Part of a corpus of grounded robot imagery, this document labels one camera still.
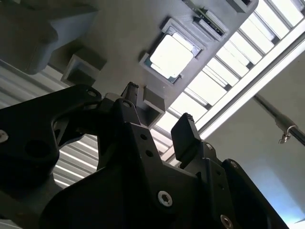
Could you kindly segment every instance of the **metal pole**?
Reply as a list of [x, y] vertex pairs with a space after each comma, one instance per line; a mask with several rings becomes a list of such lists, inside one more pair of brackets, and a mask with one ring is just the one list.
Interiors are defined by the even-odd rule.
[[254, 100], [266, 110], [271, 117], [274, 118], [276, 125], [283, 130], [282, 139], [279, 143], [284, 144], [291, 136], [294, 136], [301, 144], [305, 146], [305, 134], [298, 128], [298, 126], [286, 115], [277, 110], [271, 103], [265, 100], [260, 95], [255, 95]]

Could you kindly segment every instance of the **screw hole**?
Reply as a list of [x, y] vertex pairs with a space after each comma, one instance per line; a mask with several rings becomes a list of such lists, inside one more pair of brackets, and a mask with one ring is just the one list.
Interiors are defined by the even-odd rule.
[[95, 92], [90, 91], [90, 90], [87, 90], [87, 93], [88, 93], [89, 95], [93, 96], [93, 97], [96, 97], [96, 96], [97, 96], [97, 94], [96, 94]]
[[48, 144], [41, 140], [32, 140], [26, 144], [25, 152], [32, 157], [42, 158], [47, 156], [51, 149]]
[[147, 140], [147, 137], [146, 137], [146, 135], [144, 135], [144, 134], [141, 134], [141, 138], [142, 138], [143, 140]]
[[131, 107], [132, 105], [128, 101], [123, 101], [123, 105], [126, 107]]
[[219, 187], [221, 190], [224, 190], [224, 187], [223, 187], [221, 184], [218, 184], [218, 187]]
[[149, 157], [153, 157], [152, 151], [149, 151], [149, 150], [146, 151], [146, 155], [149, 156]]

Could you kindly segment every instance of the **corrugated metal wall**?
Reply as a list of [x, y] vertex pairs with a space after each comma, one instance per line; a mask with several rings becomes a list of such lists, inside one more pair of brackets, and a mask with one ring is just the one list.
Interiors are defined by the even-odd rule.
[[[0, 66], [0, 109], [68, 87], [60, 81], [61, 74], [51, 67], [37, 75], [26, 75]], [[97, 138], [87, 135], [81, 141], [64, 147], [54, 169], [54, 179], [63, 188], [96, 171]], [[0, 228], [16, 228], [9, 221]]]

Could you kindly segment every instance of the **white wall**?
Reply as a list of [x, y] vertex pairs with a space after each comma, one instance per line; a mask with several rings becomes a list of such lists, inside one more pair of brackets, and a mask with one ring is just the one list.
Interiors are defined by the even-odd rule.
[[[305, 131], [305, 53], [260, 91]], [[208, 139], [219, 159], [232, 158], [248, 173], [287, 224], [305, 218], [305, 147], [282, 131], [253, 99]]]

